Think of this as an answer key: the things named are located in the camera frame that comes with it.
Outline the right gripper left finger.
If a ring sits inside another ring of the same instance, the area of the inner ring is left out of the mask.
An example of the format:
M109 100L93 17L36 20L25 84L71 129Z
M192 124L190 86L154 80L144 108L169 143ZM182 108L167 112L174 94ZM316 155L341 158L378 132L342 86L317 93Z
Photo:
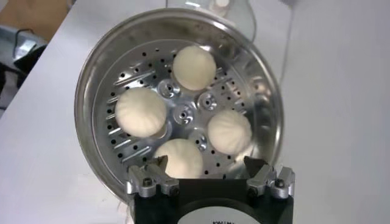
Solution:
M138 194L141 198L151 198L157 193L169 197L179 195L179 180L165 173L168 156L158 156L148 161L144 166L129 166L127 168L127 194Z

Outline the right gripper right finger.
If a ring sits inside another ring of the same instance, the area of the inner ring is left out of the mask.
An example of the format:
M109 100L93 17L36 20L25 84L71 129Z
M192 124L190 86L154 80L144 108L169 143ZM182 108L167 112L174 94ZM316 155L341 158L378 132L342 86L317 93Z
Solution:
M294 196L295 173L292 168L282 167L279 173L265 160L244 157L249 179L247 191L250 197L260 197L269 189L273 198L288 198Z

